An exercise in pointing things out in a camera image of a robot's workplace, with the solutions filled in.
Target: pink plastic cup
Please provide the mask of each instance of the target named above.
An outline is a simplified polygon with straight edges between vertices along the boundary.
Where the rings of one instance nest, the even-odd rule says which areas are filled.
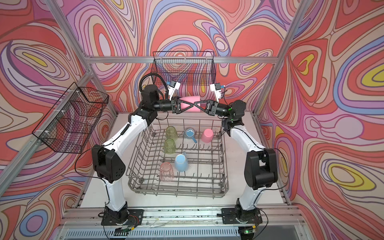
[[[200,101],[200,96],[183,97],[183,98],[180,98],[180,100],[183,100],[183,101],[186,101],[186,102],[189,102],[189,103],[194,103],[194,102]],[[181,107],[181,110],[183,110],[183,109],[189,107],[189,105],[186,104],[186,103],[181,103],[180,107]],[[186,110],[185,112],[198,113],[198,112],[200,112],[200,109],[198,107],[196,107],[196,106],[193,106],[190,109]]]
[[[214,132],[212,129],[206,129],[204,130],[203,134],[201,135],[201,141],[209,143],[214,138]]]

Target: pink glass cup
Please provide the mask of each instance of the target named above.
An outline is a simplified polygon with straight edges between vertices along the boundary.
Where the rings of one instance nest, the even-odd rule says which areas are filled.
[[[214,138],[214,132],[212,129],[206,129],[204,130],[203,134],[201,135],[201,141],[205,143],[209,143]]]
[[[160,166],[160,181],[161,182],[170,182],[174,177],[173,167],[169,162],[164,162]]]
[[[183,100],[183,101],[186,101],[189,103],[194,103],[194,102],[200,101],[200,96],[188,96],[188,97],[180,98],[180,100]],[[189,107],[189,104],[181,103],[180,107],[181,107],[181,110],[183,110],[183,109]],[[200,109],[196,106],[193,106],[190,109],[186,110],[186,112],[198,113],[198,112],[200,112]]]

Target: wire basket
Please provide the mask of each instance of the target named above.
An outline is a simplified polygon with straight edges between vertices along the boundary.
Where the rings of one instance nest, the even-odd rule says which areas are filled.
[[[77,87],[53,121],[40,135],[37,131],[33,135],[55,152],[82,153],[108,99],[96,89]]]
[[[216,80],[214,52],[212,51],[155,51],[151,73],[157,73],[167,81],[189,86],[210,85]],[[152,82],[162,85],[152,76]]]
[[[165,154],[163,145],[165,130],[174,126],[179,135],[176,152]],[[196,130],[197,144],[184,138],[186,127]],[[204,143],[200,136],[205,129],[212,129],[214,138]],[[126,175],[129,188],[142,194],[187,195],[200,197],[223,197],[229,189],[224,134],[221,120],[167,118],[155,120],[138,137]],[[160,181],[160,166],[170,162],[174,167],[175,157],[186,152],[189,167],[185,172],[174,168],[171,182]]]

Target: blue mug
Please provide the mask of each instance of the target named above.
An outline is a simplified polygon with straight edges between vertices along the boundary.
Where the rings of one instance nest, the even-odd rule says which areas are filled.
[[[196,134],[195,129],[193,129],[191,127],[187,127],[186,129],[184,129],[184,137],[186,139],[192,139],[195,143],[197,143],[197,141],[195,139],[195,134]]]
[[[175,158],[175,168],[179,172],[185,172],[188,169],[188,159],[185,154],[186,152],[184,151]]]

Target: swirly patterned wall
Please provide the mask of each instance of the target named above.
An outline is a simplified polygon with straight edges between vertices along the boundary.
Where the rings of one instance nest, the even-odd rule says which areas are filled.
[[[384,239],[383,70],[384,2],[316,0],[258,110],[314,239]]]
[[[296,11],[296,0],[68,1],[62,5],[90,56],[151,56],[153,51],[205,51],[216,56],[276,56]],[[133,111],[138,81],[150,64],[94,64],[116,109]],[[271,65],[218,64],[226,99],[253,109]],[[213,99],[207,86],[182,86],[178,96]]]
[[[84,69],[44,0],[0,1],[0,23],[1,172]],[[111,116],[106,109],[87,147],[105,140]],[[39,147],[0,198],[1,240],[51,236],[85,181],[74,172],[76,158]],[[90,154],[78,163],[87,173]]]

